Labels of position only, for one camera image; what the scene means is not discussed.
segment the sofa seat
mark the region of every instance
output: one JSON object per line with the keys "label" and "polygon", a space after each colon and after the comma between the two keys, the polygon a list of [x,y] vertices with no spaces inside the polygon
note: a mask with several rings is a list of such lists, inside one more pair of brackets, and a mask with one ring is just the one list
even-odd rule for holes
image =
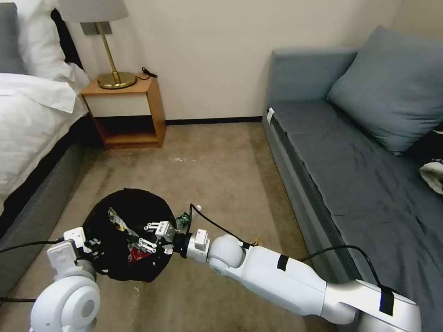
{"label": "sofa seat", "polygon": [[[424,330],[437,331],[443,326],[443,199],[420,178],[419,166],[385,150],[326,101],[270,106],[271,125],[329,212],[322,223],[331,243],[361,247],[384,285],[419,304]],[[362,278],[374,282],[364,258],[349,253]]]}

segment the beige wall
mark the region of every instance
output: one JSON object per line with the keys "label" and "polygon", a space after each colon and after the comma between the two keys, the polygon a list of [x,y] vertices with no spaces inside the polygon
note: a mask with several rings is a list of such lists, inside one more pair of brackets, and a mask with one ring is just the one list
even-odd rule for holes
{"label": "beige wall", "polygon": [[404,0],[394,28],[422,36],[443,38],[443,0]]}
{"label": "beige wall", "polygon": [[[359,45],[401,0],[126,0],[112,22],[119,70],[157,72],[167,119],[261,115],[276,47]],[[90,77],[109,71],[98,36],[69,24]]]}

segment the nightstand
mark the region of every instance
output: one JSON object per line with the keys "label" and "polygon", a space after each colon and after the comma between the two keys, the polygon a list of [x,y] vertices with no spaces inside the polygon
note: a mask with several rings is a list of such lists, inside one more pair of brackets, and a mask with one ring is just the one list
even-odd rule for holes
{"label": "nightstand", "polygon": [[155,78],[117,90],[102,89],[94,80],[81,95],[105,149],[162,147],[165,114]]}

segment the bed frame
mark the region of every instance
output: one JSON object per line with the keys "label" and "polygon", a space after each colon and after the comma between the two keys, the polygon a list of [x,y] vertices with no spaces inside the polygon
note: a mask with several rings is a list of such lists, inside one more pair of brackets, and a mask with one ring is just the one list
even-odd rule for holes
{"label": "bed frame", "polygon": [[[65,61],[83,68],[59,12],[54,10],[51,18],[57,25]],[[77,121],[25,183],[6,199],[0,216],[0,248],[49,238],[70,198],[84,156],[81,138],[85,130],[90,132],[91,125],[88,116]],[[0,296],[8,295],[41,249],[33,246],[0,255]]]}

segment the lamp shade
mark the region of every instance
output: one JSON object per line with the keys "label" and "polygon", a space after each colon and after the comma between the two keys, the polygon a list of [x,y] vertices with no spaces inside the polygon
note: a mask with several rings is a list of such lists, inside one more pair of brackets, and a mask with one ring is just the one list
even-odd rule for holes
{"label": "lamp shade", "polygon": [[128,16],[123,0],[59,0],[59,11],[67,22],[117,21]]}

